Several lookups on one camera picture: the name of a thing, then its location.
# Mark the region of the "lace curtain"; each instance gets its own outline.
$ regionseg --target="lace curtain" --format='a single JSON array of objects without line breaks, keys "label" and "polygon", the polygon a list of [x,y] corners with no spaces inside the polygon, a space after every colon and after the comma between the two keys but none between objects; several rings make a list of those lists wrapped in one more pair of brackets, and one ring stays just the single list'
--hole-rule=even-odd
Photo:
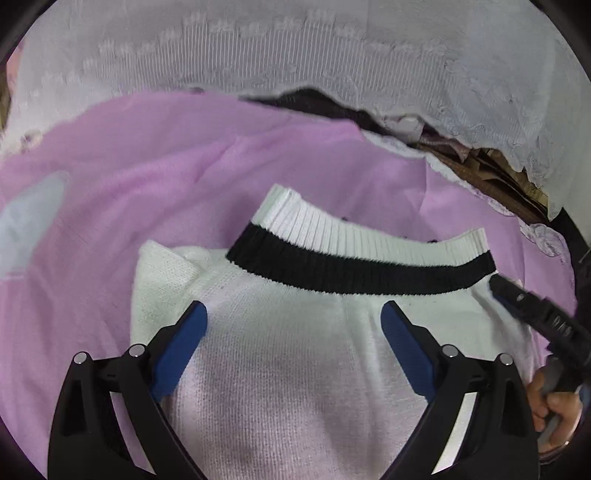
[{"label": "lace curtain", "polygon": [[551,217],[589,151],[591,85],[528,0],[58,0],[25,38],[3,146],[140,90],[302,86],[499,148]]}]

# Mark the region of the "white knit sweater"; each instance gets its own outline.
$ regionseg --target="white knit sweater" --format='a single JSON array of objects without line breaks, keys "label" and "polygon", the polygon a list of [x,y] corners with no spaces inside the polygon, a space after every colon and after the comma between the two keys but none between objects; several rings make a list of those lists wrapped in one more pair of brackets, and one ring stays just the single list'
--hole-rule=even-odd
[{"label": "white knit sweater", "polygon": [[[207,307],[168,414],[210,480],[378,479],[427,404],[382,332],[385,302],[466,356],[510,353],[524,379],[538,367],[530,330],[492,298],[493,272],[483,230],[422,244],[275,186],[228,252],[142,247],[131,338],[148,343],[194,299]],[[436,469],[453,461],[473,402]]]}]

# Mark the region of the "brown fabric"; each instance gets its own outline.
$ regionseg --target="brown fabric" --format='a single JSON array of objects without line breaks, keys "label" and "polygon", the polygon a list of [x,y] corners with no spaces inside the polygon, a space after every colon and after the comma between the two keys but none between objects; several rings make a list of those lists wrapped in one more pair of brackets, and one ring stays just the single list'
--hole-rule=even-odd
[{"label": "brown fabric", "polygon": [[498,150],[471,150],[456,140],[441,137],[426,126],[417,148],[433,153],[482,193],[494,198],[526,223],[549,223],[548,197],[527,178],[516,172]]},{"label": "brown fabric", "polygon": [[0,131],[4,130],[4,128],[6,127],[9,108],[10,91],[8,90],[6,68],[0,67]]},{"label": "brown fabric", "polygon": [[548,223],[547,210],[531,200],[522,190],[515,188],[506,179],[492,170],[480,168],[482,164],[470,154],[464,163],[453,160],[434,147],[418,145],[426,152],[434,154],[450,167],[458,177],[467,181],[485,195],[495,199],[509,211],[520,217],[525,223]]}]

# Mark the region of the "pink fabric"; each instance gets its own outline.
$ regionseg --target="pink fabric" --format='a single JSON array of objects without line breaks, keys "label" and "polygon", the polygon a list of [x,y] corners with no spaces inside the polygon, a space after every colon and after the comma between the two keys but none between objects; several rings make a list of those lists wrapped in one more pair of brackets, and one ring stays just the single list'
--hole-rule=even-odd
[{"label": "pink fabric", "polygon": [[8,79],[8,89],[11,93],[14,93],[14,89],[17,85],[18,66],[21,63],[22,53],[22,42],[18,44],[18,47],[12,52],[8,62],[6,63],[6,75]]},{"label": "pink fabric", "polygon": [[118,356],[129,346],[140,245],[229,247],[274,183],[418,241],[484,227],[501,273],[574,309],[569,265],[544,255],[516,217],[425,161],[370,144],[347,121],[209,93],[145,93],[56,127],[8,160],[0,189],[10,199],[56,171],[70,177],[58,217],[24,275],[0,285],[0,415],[41,472],[72,356]]}]

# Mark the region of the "finger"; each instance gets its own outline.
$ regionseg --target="finger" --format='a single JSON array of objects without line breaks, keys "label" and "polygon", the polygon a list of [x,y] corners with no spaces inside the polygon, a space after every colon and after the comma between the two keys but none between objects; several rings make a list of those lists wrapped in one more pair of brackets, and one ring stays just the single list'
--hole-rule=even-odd
[{"label": "finger", "polygon": [[527,393],[527,401],[530,404],[531,411],[542,418],[544,418],[549,413],[548,405],[540,393],[540,389],[543,386],[544,373],[542,372],[542,369],[539,369],[534,374],[534,378],[532,379],[531,383],[525,389],[525,392]]},{"label": "finger", "polygon": [[543,432],[546,428],[546,421],[542,417],[538,417],[536,414],[532,415],[534,419],[534,428],[536,432]]},{"label": "finger", "polygon": [[545,376],[544,376],[544,368],[539,368],[535,371],[534,378],[531,379],[531,383],[529,384],[528,388],[532,388],[533,390],[541,390],[544,386]]},{"label": "finger", "polygon": [[579,395],[571,392],[556,392],[548,395],[548,405],[561,416],[561,422],[550,436],[550,445],[557,448],[572,437],[583,411]]}]

